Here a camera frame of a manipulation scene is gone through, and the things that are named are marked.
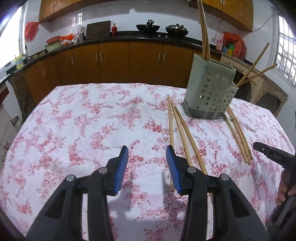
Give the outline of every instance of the window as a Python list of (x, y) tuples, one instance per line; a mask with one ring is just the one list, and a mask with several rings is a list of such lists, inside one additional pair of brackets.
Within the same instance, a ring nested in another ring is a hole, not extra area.
[(2, 29), (0, 36), (0, 68), (4, 67), (15, 57), (23, 54), (23, 23), (24, 6), (20, 7), (15, 14), (9, 19), (7, 25)]
[(279, 71), (296, 86), (296, 38), (285, 19), (280, 15), (276, 63)]

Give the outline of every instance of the tablecloth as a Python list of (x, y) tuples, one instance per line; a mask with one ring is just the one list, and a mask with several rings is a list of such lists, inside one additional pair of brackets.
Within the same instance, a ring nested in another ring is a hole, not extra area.
[[(185, 92), (182, 88), (141, 83), (56, 87), (30, 114), (7, 153), (0, 174), (1, 208), (26, 235), (67, 175), (91, 174), (118, 156), (126, 145), (129, 160), (122, 190), (116, 197), (108, 197), (115, 239), (179, 240), (187, 196), (169, 188), (165, 158), (169, 94), (197, 143), (209, 175), (228, 174), (266, 224), (275, 207), (282, 168), (255, 150), (252, 164), (245, 164), (223, 119), (193, 119), (184, 114), (181, 103)], [(233, 99), (230, 106), (251, 149), (253, 142), (260, 141), (295, 153), (269, 110), (239, 99)], [(175, 120), (173, 127), (176, 154), (185, 157)], [(199, 168), (189, 147), (193, 163)], [(84, 196), (84, 239), (88, 239), (86, 199)], [(208, 206), (209, 238), (213, 235), (210, 199)]]

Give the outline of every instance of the silver bolt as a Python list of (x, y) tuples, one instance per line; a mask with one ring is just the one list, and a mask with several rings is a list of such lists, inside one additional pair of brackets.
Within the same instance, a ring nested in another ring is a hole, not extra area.
[(106, 167), (101, 167), (101, 168), (99, 169), (99, 173), (101, 173), (101, 174), (104, 174), (104, 173), (106, 173), (106, 172), (108, 172), (108, 169), (107, 169)]
[(221, 179), (222, 179), (223, 181), (227, 181), (227, 180), (229, 179), (229, 176), (228, 176), (227, 174), (222, 174), (222, 175), (221, 175)]
[(73, 180), (74, 180), (74, 178), (75, 178), (75, 176), (74, 175), (68, 175), (67, 177), (66, 177), (66, 180), (68, 181), (68, 182), (72, 182)]
[(188, 167), (188, 168), (187, 168), (187, 171), (188, 171), (189, 173), (195, 173), (195, 172), (196, 172), (196, 168), (195, 168), (195, 167)]

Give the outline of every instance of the wooden cabinet door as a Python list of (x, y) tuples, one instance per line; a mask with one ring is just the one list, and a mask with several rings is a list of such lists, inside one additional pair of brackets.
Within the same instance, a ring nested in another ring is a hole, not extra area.
[(100, 43), (99, 50), (102, 82), (129, 83), (130, 42)]
[(186, 88), (188, 84), (193, 49), (164, 44), (161, 57), (162, 85)]
[(73, 4), (73, 0), (55, 0), (54, 2), (54, 12), (57, 12), (65, 7)]
[(54, 62), (61, 85), (78, 84), (73, 49), (57, 53), (54, 56)]
[(222, 12), (239, 20), (239, 0), (223, 0)]
[(132, 83), (160, 84), (160, 58), (163, 44), (153, 42), (131, 42), (130, 76)]
[(54, 63), (54, 57), (49, 56), (45, 60), (42, 60), (42, 65), (47, 86), (49, 91), (52, 91), (54, 88), (60, 85), (57, 69)]
[(251, 31), (253, 31), (253, 16), (253, 4), (250, 4), (248, 0), (240, 0), (239, 21)]
[(74, 56), (74, 66), (80, 84), (102, 82), (98, 44), (74, 48)]
[(54, 0), (42, 0), (39, 12), (39, 22), (54, 14)]
[(221, 11), (222, 11), (222, 2), (223, 2), (223, 0), (203, 0), (202, 1), (202, 3), (205, 3), (209, 6), (219, 9)]
[(26, 77), (32, 91), (34, 102), (37, 105), (50, 92), (46, 84), (42, 62), (38, 61), (32, 66), (29, 66), (26, 69)]

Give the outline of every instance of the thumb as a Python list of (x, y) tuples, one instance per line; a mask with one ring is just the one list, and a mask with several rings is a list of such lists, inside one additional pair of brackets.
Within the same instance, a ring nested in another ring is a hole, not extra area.
[(288, 196), (296, 195), (296, 185), (288, 191)]

